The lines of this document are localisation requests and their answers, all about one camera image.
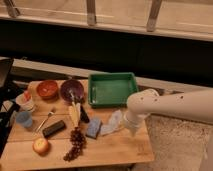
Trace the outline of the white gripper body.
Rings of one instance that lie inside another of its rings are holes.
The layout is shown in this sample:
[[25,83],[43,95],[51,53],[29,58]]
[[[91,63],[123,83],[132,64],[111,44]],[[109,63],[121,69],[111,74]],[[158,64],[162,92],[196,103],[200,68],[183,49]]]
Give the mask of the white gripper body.
[[146,118],[145,115],[135,115],[127,111],[123,116],[123,125],[128,129],[132,136],[141,128],[142,122]]

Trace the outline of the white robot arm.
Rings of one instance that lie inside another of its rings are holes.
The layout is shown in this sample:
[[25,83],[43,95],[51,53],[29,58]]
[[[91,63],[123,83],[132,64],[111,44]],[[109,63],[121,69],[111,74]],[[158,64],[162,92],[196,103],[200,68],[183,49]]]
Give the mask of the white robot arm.
[[123,125],[135,135],[150,114],[213,124],[213,89],[160,96],[154,89],[130,95]]

